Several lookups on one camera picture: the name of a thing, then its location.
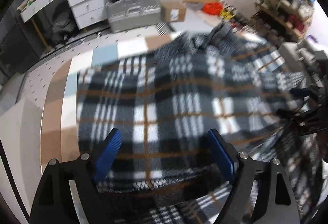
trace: shoe rack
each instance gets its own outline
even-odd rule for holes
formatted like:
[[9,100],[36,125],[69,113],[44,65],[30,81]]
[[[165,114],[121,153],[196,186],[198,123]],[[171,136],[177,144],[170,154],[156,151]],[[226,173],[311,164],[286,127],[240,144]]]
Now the shoe rack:
[[256,0],[254,28],[261,36],[280,47],[284,41],[305,38],[311,25],[315,0]]

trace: gray box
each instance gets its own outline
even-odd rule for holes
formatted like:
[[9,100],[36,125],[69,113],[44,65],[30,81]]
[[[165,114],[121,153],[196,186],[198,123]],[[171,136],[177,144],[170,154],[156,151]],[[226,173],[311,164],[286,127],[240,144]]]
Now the gray box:
[[161,22],[160,0],[120,0],[106,4],[108,22],[113,33]]

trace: gray fabric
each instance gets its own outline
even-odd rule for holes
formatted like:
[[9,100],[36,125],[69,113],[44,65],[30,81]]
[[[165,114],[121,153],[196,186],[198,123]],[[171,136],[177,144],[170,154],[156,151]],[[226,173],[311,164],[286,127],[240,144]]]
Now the gray fabric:
[[[287,171],[295,172],[290,174],[295,194],[302,197],[306,192],[311,205],[310,183],[320,162],[316,144],[306,141],[305,148],[311,151],[302,154],[296,147],[303,144],[297,134],[280,143],[283,123],[274,115],[279,108],[301,105],[288,90],[300,86],[303,75],[289,73],[269,44],[248,49],[225,25],[214,31],[185,33],[152,53],[78,75],[81,152],[92,151],[112,128],[122,133],[121,149],[98,190],[130,193],[203,180],[204,175],[219,178],[205,138],[209,129],[216,128],[238,151],[246,150],[261,160],[281,159]],[[208,189],[211,194],[184,203],[180,202],[187,200],[186,194],[177,195],[173,188],[170,205],[178,206],[150,208],[137,218],[142,223],[169,219],[208,223],[229,193],[227,184],[215,184]],[[131,222],[123,218],[119,223]]]

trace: black cable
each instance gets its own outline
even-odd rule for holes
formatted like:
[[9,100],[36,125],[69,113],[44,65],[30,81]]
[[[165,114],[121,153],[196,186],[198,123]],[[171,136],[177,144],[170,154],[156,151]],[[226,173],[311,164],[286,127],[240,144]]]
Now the black cable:
[[21,196],[19,195],[19,191],[18,191],[17,186],[15,184],[14,177],[11,173],[10,166],[9,166],[9,163],[8,163],[8,160],[7,160],[7,156],[6,156],[6,153],[5,153],[5,150],[3,148],[1,140],[0,140],[0,157],[1,157],[1,160],[2,160],[2,163],[3,163],[3,166],[5,168],[5,171],[7,173],[8,180],[10,182],[11,188],[13,190],[13,193],[14,193],[15,197],[16,197],[17,203],[19,204],[19,207],[21,208],[21,210],[23,212],[23,215],[26,218],[27,222],[29,222],[30,221],[30,216],[27,213],[27,210],[24,206],[24,203],[22,201]]

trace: fleece blanket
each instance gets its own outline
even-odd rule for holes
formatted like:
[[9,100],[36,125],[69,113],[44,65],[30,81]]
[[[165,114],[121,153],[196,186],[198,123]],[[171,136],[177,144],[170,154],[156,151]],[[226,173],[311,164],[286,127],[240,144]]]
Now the fleece blanket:
[[[238,38],[224,23],[210,34],[185,33],[152,53],[80,72],[81,152],[113,128],[122,133],[113,166],[97,186],[111,216],[118,223],[213,222],[230,186],[208,150],[211,128],[254,159],[279,158],[301,213],[308,213],[320,193],[313,183],[322,184],[314,137],[281,136],[284,123],[275,116],[279,108],[301,106],[288,90],[303,79],[288,72],[275,47]],[[253,189],[244,222],[255,204]]]

